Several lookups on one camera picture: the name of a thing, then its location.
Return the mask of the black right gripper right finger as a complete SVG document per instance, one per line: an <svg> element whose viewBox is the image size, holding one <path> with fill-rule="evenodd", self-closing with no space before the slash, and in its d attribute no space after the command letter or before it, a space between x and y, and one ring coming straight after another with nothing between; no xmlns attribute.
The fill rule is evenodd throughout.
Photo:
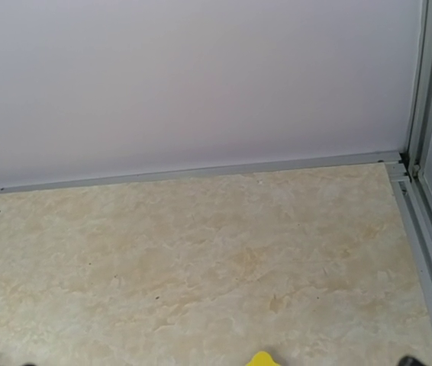
<svg viewBox="0 0 432 366"><path fill-rule="evenodd" d="M399 360L399 366L423 366L423 363L413 356L406 355Z"/></svg>

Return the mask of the yellow whiteboard eraser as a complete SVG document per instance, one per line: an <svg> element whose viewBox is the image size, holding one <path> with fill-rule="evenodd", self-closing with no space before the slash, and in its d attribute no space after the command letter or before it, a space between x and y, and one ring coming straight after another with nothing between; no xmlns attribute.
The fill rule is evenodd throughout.
<svg viewBox="0 0 432 366"><path fill-rule="evenodd" d="M247 366L280 366L270 353L265 351L257 352L247 363Z"/></svg>

